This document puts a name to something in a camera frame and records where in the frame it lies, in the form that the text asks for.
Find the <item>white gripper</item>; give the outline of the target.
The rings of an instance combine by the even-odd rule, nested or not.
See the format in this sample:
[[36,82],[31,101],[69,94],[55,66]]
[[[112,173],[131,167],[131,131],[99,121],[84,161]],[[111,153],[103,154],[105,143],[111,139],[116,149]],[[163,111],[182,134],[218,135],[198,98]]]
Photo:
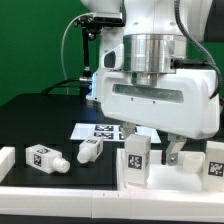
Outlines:
[[101,59],[107,70],[101,84],[103,114],[126,121],[120,124],[125,138],[135,133],[135,124],[169,133],[161,164],[175,166],[187,138],[210,138],[219,129],[219,97],[213,94],[215,72],[178,69],[159,76],[154,87],[136,85],[129,73],[120,70],[122,55],[123,47],[118,46]]

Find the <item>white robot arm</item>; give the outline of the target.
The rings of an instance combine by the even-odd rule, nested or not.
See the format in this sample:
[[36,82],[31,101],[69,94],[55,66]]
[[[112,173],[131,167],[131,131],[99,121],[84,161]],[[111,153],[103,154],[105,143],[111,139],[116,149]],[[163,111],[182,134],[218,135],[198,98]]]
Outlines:
[[125,0],[121,66],[102,75],[104,115],[166,132],[162,162],[170,166],[188,138],[219,128],[221,74],[200,44],[212,1]]

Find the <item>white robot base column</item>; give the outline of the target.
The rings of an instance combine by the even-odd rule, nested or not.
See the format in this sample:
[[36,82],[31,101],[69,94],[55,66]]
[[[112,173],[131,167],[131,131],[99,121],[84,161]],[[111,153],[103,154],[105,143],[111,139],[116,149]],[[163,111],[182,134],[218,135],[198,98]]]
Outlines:
[[[124,0],[81,0],[90,13],[118,13],[123,15],[126,22]],[[87,95],[89,100],[101,101],[102,79],[106,72],[119,71],[123,66],[123,27],[103,28],[99,45],[99,64],[93,73],[93,89]]]

